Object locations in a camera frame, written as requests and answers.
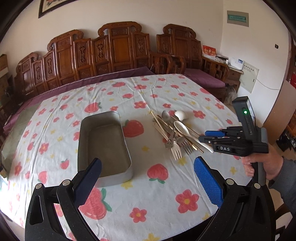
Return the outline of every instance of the blue gripper pad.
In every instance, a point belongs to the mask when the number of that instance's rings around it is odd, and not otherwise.
[[[202,159],[202,157],[197,157],[194,160],[193,166],[194,172],[202,184],[205,192],[207,193],[211,203],[217,205],[218,208],[220,208],[223,203],[223,192],[218,182],[212,176],[210,167]]]

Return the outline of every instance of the white spoon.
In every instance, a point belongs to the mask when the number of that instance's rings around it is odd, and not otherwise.
[[[214,152],[213,148],[205,143],[200,142],[197,138],[193,137],[192,135],[190,135],[188,129],[186,128],[186,126],[180,122],[180,121],[175,121],[174,122],[174,126],[176,127],[176,129],[182,133],[183,135],[187,136],[187,137],[191,137],[193,140],[195,140],[196,142],[198,142],[199,144],[201,144],[203,147],[207,148],[211,153]]]

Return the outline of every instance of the sleeve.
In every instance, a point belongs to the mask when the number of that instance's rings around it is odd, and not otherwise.
[[[296,213],[296,161],[284,158],[279,175],[268,184],[269,188],[277,190],[291,211]]]

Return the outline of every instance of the table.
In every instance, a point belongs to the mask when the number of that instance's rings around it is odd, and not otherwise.
[[[182,233],[213,215],[193,170],[196,151],[175,161],[153,127],[154,113],[184,110],[184,122],[196,132],[238,125],[237,117],[205,89],[179,74],[109,80],[60,94],[41,103],[26,127],[9,174],[9,190],[0,193],[1,210],[24,226],[35,185],[59,185],[77,173],[81,120],[115,110],[133,162],[133,179],[94,188],[79,209],[102,241],[158,241]],[[240,158],[205,150],[201,155],[224,178],[246,185]],[[67,237],[73,235],[59,205],[57,215]]]

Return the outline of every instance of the spoon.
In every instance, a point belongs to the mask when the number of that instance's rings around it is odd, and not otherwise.
[[[179,121],[181,121],[181,122],[185,119],[188,119],[188,115],[186,114],[185,111],[182,111],[182,110],[177,110],[175,112],[175,116],[177,116]]]
[[[193,140],[195,140],[196,142],[198,142],[200,145],[202,145],[203,147],[207,148],[211,153],[214,152],[213,148],[205,143],[200,142],[197,138],[193,137],[192,135],[190,135],[188,129],[186,128],[186,126],[180,122],[180,121],[175,121],[174,122],[174,126],[176,127],[176,129],[182,133],[183,135],[187,136],[187,137],[191,137]]]

